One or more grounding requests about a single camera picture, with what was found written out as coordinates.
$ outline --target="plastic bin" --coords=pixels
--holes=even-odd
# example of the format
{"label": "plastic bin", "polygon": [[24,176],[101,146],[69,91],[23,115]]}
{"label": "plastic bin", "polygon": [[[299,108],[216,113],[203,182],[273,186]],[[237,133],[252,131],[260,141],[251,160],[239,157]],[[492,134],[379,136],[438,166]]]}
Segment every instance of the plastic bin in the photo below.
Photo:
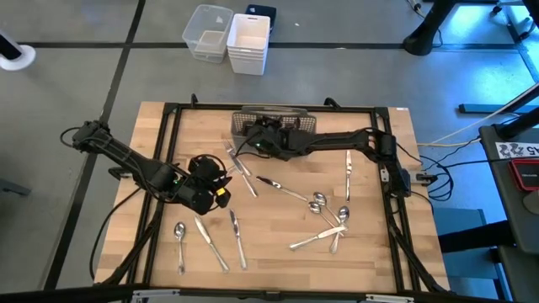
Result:
{"label": "plastic bin", "polygon": [[268,55],[270,17],[237,13],[227,40],[232,69],[262,76]]}
{"label": "plastic bin", "polygon": [[182,34],[194,58],[222,62],[233,14],[232,10],[215,5],[201,4],[196,8]]}

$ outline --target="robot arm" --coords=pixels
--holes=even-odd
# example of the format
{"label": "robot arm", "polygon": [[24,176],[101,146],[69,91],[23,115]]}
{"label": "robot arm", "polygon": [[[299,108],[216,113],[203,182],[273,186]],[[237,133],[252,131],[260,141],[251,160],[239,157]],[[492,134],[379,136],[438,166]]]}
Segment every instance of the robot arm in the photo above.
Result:
{"label": "robot arm", "polygon": [[288,161],[317,151],[357,150],[369,160],[383,164],[389,175],[391,194],[411,195],[410,175],[397,158],[397,139],[384,131],[365,128],[351,132],[311,134],[296,127],[282,127],[278,120],[261,118],[243,127],[247,144],[260,153]]}
{"label": "robot arm", "polygon": [[72,137],[81,152],[103,154],[130,172],[135,182],[156,199],[180,203],[204,215],[215,201],[226,207],[230,193],[224,187],[232,179],[211,158],[194,157],[185,172],[172,163],[148,159],[117,141],[102,122],[87,121]]}

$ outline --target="metal spoon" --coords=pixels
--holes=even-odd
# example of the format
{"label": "metal spoon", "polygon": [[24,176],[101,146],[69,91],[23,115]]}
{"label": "metal spoon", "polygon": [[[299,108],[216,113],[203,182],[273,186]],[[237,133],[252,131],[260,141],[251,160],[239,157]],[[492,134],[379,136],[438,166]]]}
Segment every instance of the metal spoon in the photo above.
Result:
{"label": "metal spoon", "polygon": [[[344,226],[346,224],[346,221],[349,218],[350,218],[350,210],[348,209],[348,206],[343,206],[339,208],[340,226]],[[339,234],[336,234],[334,238],[334,242],[331,243],[331,247],[329,248],[329,251],[331,253],[336,253],[338,245],[339,245]]]}
{"label": "metal spoon", "polygon": [[309,202],[309,210],[313,213],[313,214],[317,214],[317,215],[321,215],[322,218],[329,224],[331,225],[331,227],[335,227],[335,225],[333,223],[331,223],[330,220],[328,220],[328,217],[326,217],[323,213],[322,213],[322,208],[320,207],[320,204],[316,203],[316,202]]}
{"label": "metal spoon", "polygon": [[174,227],[174,235],[179,241],[178,274],[182,275],[185,273],[184,252],[182,252],[182,239],[185,236],[185,224],[183,222],[178,222],[178,224],[176,224]]}
{"label": "metal spoon", "polygon": [[324,206],[326,210],[329,211],[329,213],[335,218],[337,221],[337,224],[340,223],[339,218],[329,209],[328,207],[328,200],[326,199],[326,196],[319,192],[314,192],[312,194],[312,197],[314,198],[314,202],[320,204],[321,206]]}

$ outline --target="gray floor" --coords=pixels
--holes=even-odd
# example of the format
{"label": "gray floor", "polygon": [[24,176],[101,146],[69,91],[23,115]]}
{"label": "gray floor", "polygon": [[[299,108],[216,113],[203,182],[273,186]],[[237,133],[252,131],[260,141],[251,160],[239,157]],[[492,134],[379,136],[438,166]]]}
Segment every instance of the gray floor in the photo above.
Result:
{"label": "gray floor", "polygon": [[[122,42],[136,3],[3,0],[0,28],[18,41]],[[135,41],[182,42],[184,26],[200,3],[241,13],[249,2],[147,1]],[[274,42],[399,43],[421,21],[404,0],[257,3],[278,8],[271,38]],[[444,42],[513,43],[505,16],[490,18],[491,9],[455,8],[441,28]],[[33,189],[28,198],[0,193],[0,292],[41,286],[83,163],[83,155],[62,146],[58,135],[67,127],[99,116],[121,50],[37,52],[38,59],[28,70],[0,71],[0,178]],[[128,141],[141,101],[188,102],[190,94],[197,93],[200,101],[207,103],[320,104],[331,96],[342,105],[409,107],[418,141],[429,142],[481,118],[457,114],[458,104],[504,104],[532,84],[516,50],[435,50],[417,57],[403,50],[270,49],[262,77],[234,74],[227,59],[221,65],[196,61],[188,50],[132,50],[109,122],[113,134]],[[488,123],[508,118],[497,117]],[[468,141],[477,134],[469,130],[452,141]],[[422,148],[421,152],[439,158],[450,150]],[[484,153],[475,145],[446,162],[481,158]],[[91,284],[89,250],[117,186],[106,172],[110,166],[108,160],[98,159],[60,287]],[[487,221],[504,219],[487,165],[455,167],[453,171],[453,197],[435,206],[480,208]],[[459,289],[469,295],[492,296],[491,285],[478,284]]]}

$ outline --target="wooden table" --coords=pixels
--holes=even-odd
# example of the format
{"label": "wooden table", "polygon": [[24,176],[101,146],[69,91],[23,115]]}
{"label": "wooden table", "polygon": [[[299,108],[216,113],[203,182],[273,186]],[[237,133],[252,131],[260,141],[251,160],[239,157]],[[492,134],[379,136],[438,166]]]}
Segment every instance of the wooden table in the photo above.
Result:
{"label": "wooden table", "polygon": [[[146,157],[152,157],[154,151],[163,105],[141,104],[131,147]],[[418,156],[408,109],[390,108],[389,111],[392,132],[398,142]],[[319,133],[371,126],[368,114],[312,114],[318,119]],[[221,139],[231,138],[231,116],[232,111],[228,110],[183,110],[173,162],[186,167],[191,157],[210,153],[230,167],[232,161],[225,153]],[[162,160],[168,146],[168,136],[165,138]],[[218,209],[202,217],[217,249],[231,269],[229,274],[223,274],[196,228],[194,212],[182,205],[166,205],[151,285],[169,288],[394,293],[396,290],[377,165],[358,151],[351,154],[350,229],[344,238],[341,237],[336,254],[328,251],[332,237],[292,252],[288,248],[290,243],[327,229],[327,222],[319,215],[312,214],[299,199],[251,177],[259,191],[259,197],[253,198],[242,178],[235,173],[227,186],[232,192],[228,207],[236,211],[239,219],[248,270],[242,271],[239,265],[228,209]],[[419,170],[420,165],[413,159],[400,151],[398,156],[403,167]],[[259,159],[251,155],[244,155],[242,159],[254,176],[274,179],[307,197],[311,197],[314,191],[326,194],[331,209],[336,212],[345,203],[344,157],[344,151],[319,151],[289,162]],[[135,188],[130,179],[122,180],[115,203]],[[414,185],[413,190],[427,195],[426,189],[419,185]],[[131,249],[143,196],[139,192],[112,216],[96,281],[106,279]],[[406,198],[406,206],[414,251],[437,282],[449,289],[429,204],[413,195]],[[186,273],[183,276],[177,274],[179,245],[173,236],[173,228],[178,221],[187,226],[184,238]],[[406,288],[411,289],[407,259],[402,251],[400,255],[404,282]],[[143,252],[139,268],[143,268],[145,260],[146,253]],[[136,282],[141,281],[141,271],[137,271]]]}

